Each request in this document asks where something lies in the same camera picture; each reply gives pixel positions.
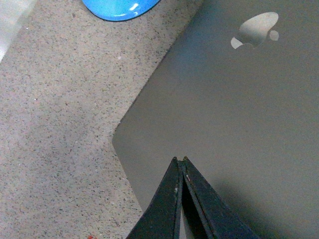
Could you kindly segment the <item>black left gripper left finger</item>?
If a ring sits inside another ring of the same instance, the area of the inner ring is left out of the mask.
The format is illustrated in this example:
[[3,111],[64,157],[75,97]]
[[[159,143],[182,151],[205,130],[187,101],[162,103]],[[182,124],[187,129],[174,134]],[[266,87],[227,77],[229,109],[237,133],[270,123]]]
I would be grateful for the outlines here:
[[180,163],[172,159],[149,206],[128,234],[129,239],[178,239],[183,177]]

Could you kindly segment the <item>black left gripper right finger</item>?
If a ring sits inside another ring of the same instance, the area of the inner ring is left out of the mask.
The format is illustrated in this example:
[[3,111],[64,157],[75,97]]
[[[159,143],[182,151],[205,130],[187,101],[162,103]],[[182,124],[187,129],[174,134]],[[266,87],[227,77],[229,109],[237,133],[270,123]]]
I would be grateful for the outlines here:
[[184,178],[210,239],[258,239],[249,226],[231,211],[203,175],[184,157]]

